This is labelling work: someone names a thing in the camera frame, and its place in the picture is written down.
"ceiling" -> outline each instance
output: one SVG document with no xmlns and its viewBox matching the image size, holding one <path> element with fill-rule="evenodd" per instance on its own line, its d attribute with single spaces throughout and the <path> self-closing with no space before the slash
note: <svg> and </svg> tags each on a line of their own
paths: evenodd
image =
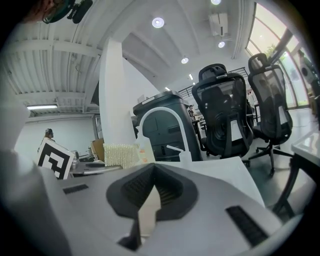
<svg viewBox="0 0 320 256">
<path fill-rule="evenodd" d="M 66 17 L 52 24 L 19 24 L 1 53 L 1 79 L 26 106 L 58 105 L 32 111 L 33 116 L 95 113 L 99 107 L 91 99 L 109 37 L 122 42 L 123 57 L 162 91 L 175 81 L 184 83 L 182 78 L 187 82 L 189 73 L 208 62 L 236 59 L 248 41 L 253 12 L 251 0 L 219 5 L 210 0 L 93 0 L 79 24 Z M 228 14 L 224 38 L 212 35 L 209 15 L 215 13 Z M 164 19 L 162 28 L 152 26 L 155 17 Z M 222 39 L 226 46 L 218 48 Z M 181 64 L 183 57 L 189 58 L 187 64 Z"/>
</svg>

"white arched tube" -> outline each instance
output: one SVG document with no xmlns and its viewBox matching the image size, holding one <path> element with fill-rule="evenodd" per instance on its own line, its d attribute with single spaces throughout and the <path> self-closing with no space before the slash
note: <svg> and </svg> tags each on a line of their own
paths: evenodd
<svg viewBox="0 0 320 256">
<path fill-rule="evenodd" d="M 144 116 L 141 119 L 140 124 L 139 124 L 139 129 L 138 129 L 139 133 L 141 133 L 142 136 L 144 135 L 144 133 L 143 133 L 144 122 L 145 122 L 146 118 L 151 113 L 156 112 L 156 111 L 167 111 L 167 112 L 171 113 L 172 115 L 174 115 L 174 117 L 177 119 L 177 121 L 179 123 L 179 126 L 180 126 L 182 139 L 183 139 L 183 144 L 184 144 L 184 149 L 185 149 L 186 152 L 189 152 L 189 146 L 188 146 L 188 141 L 187 141 L 187 136 L 186 136 L 186 131 L 185 131 L 184 124 L 182 123 L 182 120 L 181 120 L 180 116 L 178 116 L 178 114 L 175 111 L 173 111 L 172 109 L 170 109 L 170 108 L 167 108 L 167 107 L 164 107 L 164 106 L 158 106 L 158 107 L 150 109 L 147 113 L 145 113 Z"/>
</svg>

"metal grille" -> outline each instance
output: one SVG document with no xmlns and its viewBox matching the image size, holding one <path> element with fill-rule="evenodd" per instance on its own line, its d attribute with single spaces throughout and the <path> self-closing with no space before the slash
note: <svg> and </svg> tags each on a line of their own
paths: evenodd
<svg viewBox="0 0 320 256">
<path fill-rule="evenodd" d="M 248 83 L 248 73 L 247 73 L 245 67 L 240 67 L 240 68 L 231 70 L 231 71 L 229 71 L 228 73 L 238 73 L 238 74 L 240 74 L 241 76 L 243 76 L 243 79 L 244 79 L 246 85 L 249 84 L 249 83 Z M 184 100 L 191 100 L 191 99 L 193 99 L 193 100 L 191 100 L 191 101 L 194 101 L 194 97 L 193 97 L 192 92 L 191 92 L 191 91 L 192 91 L 192 87 L 193 87 L 193 85 L 191 85 L 191 86 L 189 86 L 189 87 L 187 87 L 187 88 L 184 88 L 184 89 L 182 89 L 182 90 L 179 91 L 179 93 L 181 94 L 181 96 L 182 96 L 182 98 L 183 98 Z"/>
</svg>

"black railing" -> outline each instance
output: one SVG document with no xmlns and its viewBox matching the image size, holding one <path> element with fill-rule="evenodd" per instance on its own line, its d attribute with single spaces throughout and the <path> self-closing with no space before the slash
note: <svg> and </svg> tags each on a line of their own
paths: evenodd
<svg viewBox="0 0 320 256">
<path fill-rule="evenodd" d="M 241 76 L 243 76 L 243 79 L 245 80 L 246 83 L 248 82 L 248 73 L 247 73 L 245 67 L 240 67 L 240 68 L 231 70 L 231 71 L 229 71 L 228 73 L 238 73 L 238 74 L 240 74 Z M 187 88 L 184 88 L 184 89 L 178 91 L 178 93 L 181 94 L 181 96 L 182 96 L 183 99 L 186 99 L 186 98 L 188 98 L 188 97 L 193 97 L 192 92 L 191 92 L 192 87 L 194 87 L 194 86 L 191 85 L 191 86 L 189 86 L 189 87 L 187 87 Z"/>
</svg>

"black and white marker board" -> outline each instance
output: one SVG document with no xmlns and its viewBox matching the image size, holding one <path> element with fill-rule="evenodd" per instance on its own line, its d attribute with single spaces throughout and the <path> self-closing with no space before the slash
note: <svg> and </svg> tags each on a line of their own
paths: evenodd
<svg viewBox="0 0 320 256">
<path fill-rule="evenodd" d="M 44 138 L 37 155 L 36 163 L 38 166 L 53 170 L 58 180 L 66 180 L 74 156 L 69 150 L 51 139 Z"/>
</svg>

